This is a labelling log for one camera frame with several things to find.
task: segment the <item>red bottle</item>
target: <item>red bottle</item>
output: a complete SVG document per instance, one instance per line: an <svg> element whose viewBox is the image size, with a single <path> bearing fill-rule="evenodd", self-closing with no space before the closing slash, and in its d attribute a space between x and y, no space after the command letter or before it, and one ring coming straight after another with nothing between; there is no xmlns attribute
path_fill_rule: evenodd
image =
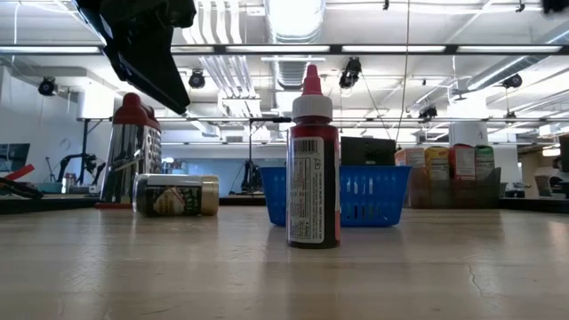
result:
<svg viewBox="0 0 569 320"><path fill-rule="evenodd" d="M338 128L333 104L322 95L317 67L309 65L304 93L293 102L287 159L288 244L306 249L340 245Z"/></svg>

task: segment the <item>metal can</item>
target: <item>metal can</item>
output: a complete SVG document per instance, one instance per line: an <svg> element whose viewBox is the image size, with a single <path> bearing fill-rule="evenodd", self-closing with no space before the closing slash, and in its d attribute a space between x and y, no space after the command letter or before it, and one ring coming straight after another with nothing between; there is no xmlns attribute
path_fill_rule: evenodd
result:
<svg viewBox="0 0 569 320"><path fill-rule="evenodd" d="M220 180L213 175L139 174L134 181L135 212L156 216L214 216Z"/></svg>

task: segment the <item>blue basket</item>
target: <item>blue basket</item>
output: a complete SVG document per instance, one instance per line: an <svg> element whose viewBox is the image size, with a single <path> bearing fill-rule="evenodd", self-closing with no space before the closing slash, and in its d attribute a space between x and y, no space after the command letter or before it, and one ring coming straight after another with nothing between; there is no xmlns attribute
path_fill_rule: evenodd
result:
<svg viewBox="0 0 569 320"><path fill-rule="evenodd" d="M408 166L340 167L341 225L387 227L399 223ZM260 168L273 224L286 225L286 168Z"/></svg>

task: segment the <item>workbench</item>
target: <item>workbench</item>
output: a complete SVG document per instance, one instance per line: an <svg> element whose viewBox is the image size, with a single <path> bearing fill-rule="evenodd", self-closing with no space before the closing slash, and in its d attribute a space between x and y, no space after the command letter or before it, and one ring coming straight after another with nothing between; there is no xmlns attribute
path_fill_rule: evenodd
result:
<svg viewBox="0 0 569 320"><path fill-rule="evenodd" d="M2 319L567 319L569 216L405 211L289 248L264 207L0 216Z"/></svg>

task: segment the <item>bottle label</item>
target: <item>bottle label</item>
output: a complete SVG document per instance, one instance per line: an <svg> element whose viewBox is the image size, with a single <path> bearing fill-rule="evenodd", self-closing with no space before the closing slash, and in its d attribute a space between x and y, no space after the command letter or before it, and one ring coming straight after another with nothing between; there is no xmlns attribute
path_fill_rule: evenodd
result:
<svg viewBox="0 0 569 320"><path fill-rule="evenodd" d="M154 215L195 216L202 210L201 187L147 186L147 204Z"/></svg>
<svg viewBox="0 0 569 320"><path fill-rule="evenodd" d="M295 138L288 162L288 238L321 244L325 236L324 140Z"/></svg>

